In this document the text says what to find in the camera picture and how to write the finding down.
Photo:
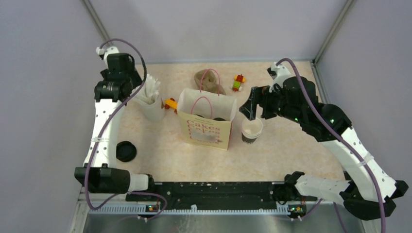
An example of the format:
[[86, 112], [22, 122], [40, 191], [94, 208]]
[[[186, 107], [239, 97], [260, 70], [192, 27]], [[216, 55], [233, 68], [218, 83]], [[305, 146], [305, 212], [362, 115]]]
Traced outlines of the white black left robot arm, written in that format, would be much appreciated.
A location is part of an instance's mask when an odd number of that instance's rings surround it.
[[117, 168], [117, 139], [127, 99], [142, 84], [135, 60], [128, 53], [104, 55], [107, 68], [94, 88], [95, 121], [89, 152], [74, 176], [90, 193], [124, 194], [137, 191], [143, 200], [154, 198], [156, 188], [148, 174]]

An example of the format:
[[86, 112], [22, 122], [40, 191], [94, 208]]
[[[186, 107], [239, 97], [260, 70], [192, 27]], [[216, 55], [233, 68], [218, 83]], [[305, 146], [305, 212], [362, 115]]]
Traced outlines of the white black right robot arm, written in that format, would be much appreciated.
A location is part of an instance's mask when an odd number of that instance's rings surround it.
[[362, 220], [390, 216], [394, 200], [408, 190], [405, 181], [394, 180], [377, 164], [359, 140], [350, 119], [334, 104], [318, 101], [316, 86], [306, 78], [287, 78], [283, 84], [253, 87], [240, 112], [256, 118], [257, 107], [263, 119], [279, 116], [298, 123], [302, 131], [327, 148], [349, 175], [349, 180], [328, 180], [296, 171], [285, 176], [285, 194], [291, 200], [316, 197], [342, 205]]

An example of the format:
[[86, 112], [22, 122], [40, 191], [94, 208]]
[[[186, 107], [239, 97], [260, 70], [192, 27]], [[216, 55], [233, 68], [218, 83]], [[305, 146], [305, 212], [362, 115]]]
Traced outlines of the brown cardboard cup carrier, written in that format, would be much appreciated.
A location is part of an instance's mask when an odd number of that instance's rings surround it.
[[226, 95], [220, 80], [219, 74], [213, 69], [200, 70], [194, 74], [194, 81], [199, 90]]

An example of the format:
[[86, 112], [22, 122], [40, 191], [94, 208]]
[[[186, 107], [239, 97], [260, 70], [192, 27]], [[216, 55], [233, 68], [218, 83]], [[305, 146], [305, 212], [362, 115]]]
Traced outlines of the kraft pink paper bag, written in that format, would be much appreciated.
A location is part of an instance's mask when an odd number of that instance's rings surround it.
[[[228, 150], [236, 97], [185, 88], [178, 99], [177, 114], [186, 143]], [[216, 117], [227, 121], [215, 121]]]

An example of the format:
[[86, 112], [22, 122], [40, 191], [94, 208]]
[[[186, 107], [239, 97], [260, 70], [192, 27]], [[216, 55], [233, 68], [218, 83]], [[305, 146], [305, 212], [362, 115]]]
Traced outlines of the stack of paper cups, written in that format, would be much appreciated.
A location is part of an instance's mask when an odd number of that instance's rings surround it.
[[263, 129], [262, 121], [258, 118], [248, 120], [245, 118], [241, 124], [241, 139], [246, 144], [252, 144], [261, 135]]

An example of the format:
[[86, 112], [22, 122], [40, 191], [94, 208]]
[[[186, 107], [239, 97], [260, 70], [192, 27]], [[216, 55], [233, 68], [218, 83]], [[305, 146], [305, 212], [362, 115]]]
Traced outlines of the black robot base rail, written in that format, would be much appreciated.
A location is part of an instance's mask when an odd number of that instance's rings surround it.
[[142, 191], [161, 195], [167, 199], [182, 197], [253, 197], [258, 200], [315, 201], [315, 197], [301, 196], [284, 182], [157, 182]]

